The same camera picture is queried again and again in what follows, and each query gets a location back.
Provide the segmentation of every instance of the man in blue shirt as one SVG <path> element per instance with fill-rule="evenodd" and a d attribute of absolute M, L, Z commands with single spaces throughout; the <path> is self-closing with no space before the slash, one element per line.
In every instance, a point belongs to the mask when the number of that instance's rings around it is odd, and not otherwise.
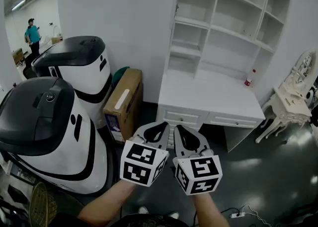
<path fill-rule="evenodd" d="M 29 19 L 28 21 L 29 26 L 25 32 L 25 36 L 32 50 L 32 59 L 34 60 L 40 55 L 39 49 L 40 49 L 41 36 L 39 34 L 37 27 L 33 25 L 33 21 L 34 21 L 34 18 Z"/>

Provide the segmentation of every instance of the cabinet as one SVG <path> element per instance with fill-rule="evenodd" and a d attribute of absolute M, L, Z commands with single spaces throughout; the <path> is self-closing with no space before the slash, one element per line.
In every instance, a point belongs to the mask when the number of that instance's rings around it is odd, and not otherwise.
<path fill-rule="evenodd" d="M 264 119 L 252 90 L 279 45 L 290 0 L 175 3 L 157 120 L 175 126 L 196 119 L 193 112 L 199 111 L 200 118 L 187 125 L 228 127 L 238 134 L 230 138 L 232 150 Z M 248 88 L 243 82 L 253 69 L 256 77 Z M 181 116 L 183 121 L 174 120 Z"/>

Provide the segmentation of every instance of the wall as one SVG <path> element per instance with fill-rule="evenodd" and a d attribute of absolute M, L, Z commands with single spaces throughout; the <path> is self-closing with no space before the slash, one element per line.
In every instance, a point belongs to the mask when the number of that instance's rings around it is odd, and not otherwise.
<path fill-rule="evenodd" d="M 63 36 L 96 35 L 111 71 L 130 66 L 144 76 L 144 100 L 158 102 L 170 39 L 173 0 L 58 0 Z"/>
<path fill-rule="evenodd" d="M 64 36 L 102 37 L 112 71 L 142 69 L 145 101 L 158 102 L 163 63 L 168 51 L 172 0 L 59 0 Z M 289 74 L 299 56 L 318 42 L 318 0 L 291 0 L 281 43 L 255 95 L 266 101 Z"/>
<path fill-rule="evenodd" d="M 58 0 L 36 0 L 22 9 L 10 12 L 5 17 L 5 27 L 11 51 L 18 48 L 22 48 L 23 52 L 28 50 L 23 36 L 30 18 L 35 19 L 34 25 L 40 27 L 39 32 L 42 37 L 51 38 L 53 36 L 53 26 L 49 25 L 51 22 L 59 27 L 55 32 L 61 31 Z"/>
<path fill-rule="evenodd" d="M 3 0 L 0 0 L 0 102 L 2 101 L 5 93 L 7 93 L 13 84 L 20 83 L 21 78 L 14 64 L 8 38 L 6 35 L 5 23 L 4 23 L 4 12 L 3 12 Z"/>

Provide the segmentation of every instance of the yellow basket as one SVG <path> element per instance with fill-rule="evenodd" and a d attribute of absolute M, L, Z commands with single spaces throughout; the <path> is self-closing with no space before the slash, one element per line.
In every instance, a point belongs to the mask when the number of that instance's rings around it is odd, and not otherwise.
<path fill-rule="evenodd" d="M 38 183 L 32 192 L 29 222 L 32 227 L 47 227 L 57 214 L 57 204 L 48 194 L 44 183 Z"/>

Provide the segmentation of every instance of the bottle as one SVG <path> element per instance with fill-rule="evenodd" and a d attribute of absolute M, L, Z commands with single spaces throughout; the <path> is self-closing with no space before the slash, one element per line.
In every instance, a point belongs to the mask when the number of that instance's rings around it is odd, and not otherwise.
<path fill-rule="evenodd" d="M 253 69 L 252 73 L 249 76 L 247 76 L 247 78 L 246 78 L 246 80 L 244 82 L 245 85 L 250 86 L 250 84 L 252 83 L 252 81 L 253 81 L 253 79 L 255 77 L 255 73 L 256 73 L 256 70 Z"/>

